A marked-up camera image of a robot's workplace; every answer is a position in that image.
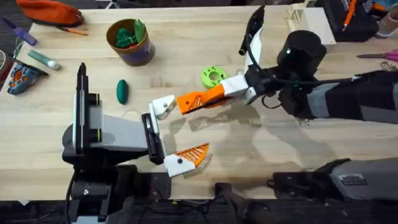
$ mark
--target pencil cup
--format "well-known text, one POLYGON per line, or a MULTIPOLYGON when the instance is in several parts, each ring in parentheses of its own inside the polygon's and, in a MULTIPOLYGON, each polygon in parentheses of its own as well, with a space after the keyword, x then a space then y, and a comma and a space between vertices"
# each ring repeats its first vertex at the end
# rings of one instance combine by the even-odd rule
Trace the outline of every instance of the pencil cup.
POLYGON ((398 27, 398 4, 394 4, 389 13, 378 23, 379 31, 376 36, 380 38, 388 38, 392 36, 394 30, 398 27))
POLYGON ((116 36, 120 28, 126 28, 132 34, 134 34, 134 23, 135 19, 123 19, 115 22, 108 29, 106 33, 106 40, 112 49, 118 53, 118 55, 128 65, 145 65, 152 60, 155 55, 155 46, 150 42, 148 32, 145 29, 145 35, 141 42, 132 47, 121 49, 116 46, 116 36))

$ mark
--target orange pouch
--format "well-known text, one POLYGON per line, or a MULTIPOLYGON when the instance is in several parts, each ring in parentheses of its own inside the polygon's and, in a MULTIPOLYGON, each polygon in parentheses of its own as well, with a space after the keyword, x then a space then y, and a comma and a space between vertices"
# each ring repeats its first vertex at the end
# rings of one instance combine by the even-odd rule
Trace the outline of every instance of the orange pouch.
POLYGON ((17 0, 24 14, 33 22, 50 26, 80 26, 84 17, 81 12, 64 3, 50 0, 17 0))

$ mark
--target green toy donut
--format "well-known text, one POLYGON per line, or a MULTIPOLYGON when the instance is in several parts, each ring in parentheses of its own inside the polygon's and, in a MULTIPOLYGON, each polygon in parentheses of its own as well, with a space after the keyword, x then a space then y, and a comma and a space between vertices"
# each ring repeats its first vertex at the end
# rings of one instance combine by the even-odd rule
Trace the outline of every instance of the green toy donut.
POLYGON ((205 68, 201 73, 201 80, 207 89, 217 86, 221 80, 226 78, 225 71, 216 66, 205 68))

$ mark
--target pink scissors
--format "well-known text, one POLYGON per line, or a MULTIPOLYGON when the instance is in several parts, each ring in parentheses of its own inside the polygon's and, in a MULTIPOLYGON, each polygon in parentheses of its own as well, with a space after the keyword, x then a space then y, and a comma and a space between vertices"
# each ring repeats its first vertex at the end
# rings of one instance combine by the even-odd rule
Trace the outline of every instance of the pink scissors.
POLYGON ((388 60, 392 60, 398 62, 398 49, 395 49, 391 52, 381 53, 381 54, 363 54, 357 55, 357 58, 384 58, 388 60))

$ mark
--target green ring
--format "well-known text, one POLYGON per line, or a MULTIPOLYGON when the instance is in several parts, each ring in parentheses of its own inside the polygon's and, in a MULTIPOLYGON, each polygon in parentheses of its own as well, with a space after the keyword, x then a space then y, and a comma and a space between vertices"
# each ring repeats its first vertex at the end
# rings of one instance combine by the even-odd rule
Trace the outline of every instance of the green ring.
POLYGON ((226 78, 227 78, 226 72, 222 68, 216 66, 207 67, 201 72, 201 81, 207 89, 217 86, 220 83, 220 81, 226 78), (211 73, 216 73, 217 78, 214 80, 210 79, 211 73))

